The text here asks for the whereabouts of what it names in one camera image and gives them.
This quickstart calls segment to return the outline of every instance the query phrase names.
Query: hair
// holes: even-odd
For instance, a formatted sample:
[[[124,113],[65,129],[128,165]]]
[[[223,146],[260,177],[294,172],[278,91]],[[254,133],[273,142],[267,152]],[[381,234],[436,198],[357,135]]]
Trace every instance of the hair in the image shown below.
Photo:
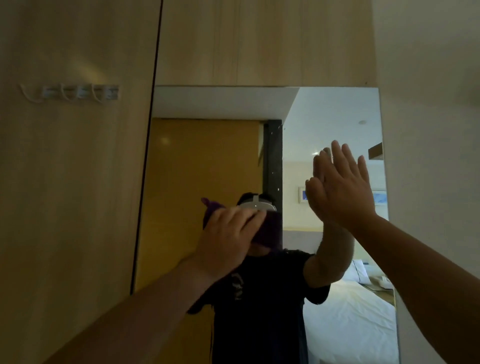
[[[243,194],[243,195],[240,197],[240,200],[237,202],[237,206],[240,205],[240,204],[243,204],[245,201],[253,200],[253,196],[256,196],[256,195],[258,195],[259,200],[268,201],[268,202],[270,202],[273,206],[275,206],[275,199],[274,199],[271,195],[266,194],[266,193],[263,193],[263,194],[254,194],[254,193],[252,193],[252,192],[247,192],[247,193]]]

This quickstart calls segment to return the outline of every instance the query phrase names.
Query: bed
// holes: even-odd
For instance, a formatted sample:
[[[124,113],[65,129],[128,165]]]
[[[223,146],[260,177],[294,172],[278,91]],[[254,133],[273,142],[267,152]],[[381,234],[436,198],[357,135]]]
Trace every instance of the bed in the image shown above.
[[[310,364],[398,364],[395,308],[357,282],[303,307]]]

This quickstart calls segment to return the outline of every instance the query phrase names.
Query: white hook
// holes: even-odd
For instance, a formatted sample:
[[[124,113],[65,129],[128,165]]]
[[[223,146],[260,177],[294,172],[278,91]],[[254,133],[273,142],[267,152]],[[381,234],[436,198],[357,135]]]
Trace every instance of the white hook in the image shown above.
[[[64,87],[65,87],[64,84],[60,84],[59,89],[60,89],[60,95],[62,96],[62,98],[64,98],[64,99],[67,100],[67,101],[70,101],[70,102],[78,99],[78,91],[79,91],[78,85],[75,86],[75,89],[74,89],[74,90],[75,90],[75,95],[74,95],[72,98],[68,98],[68,97],[67,97],[67,95],[65,94]]]
[[[94,84],[90,84],[90,87],[92,89],[92,97],[95,99],[95,101],[99,102],[100,104],[103,104],[103,100],[100,100],[97,96],[96,96],[96,93],[95,93],[95,85]]]
[[[26,90],[25,90],[25,86],[23,84],[18,84],[20,86],[20,89],[22,90],[22,94],[25,96],[25,98],[30,101],[30,102],[33,102],[35,104],[41,104],[42,102],[44,102],[45,100],[43,98],[38,98],[38,99],[34,99],[34,98],[31,98]],[[42,87],[42,94],[43,92],[45,91],[45,86]]]

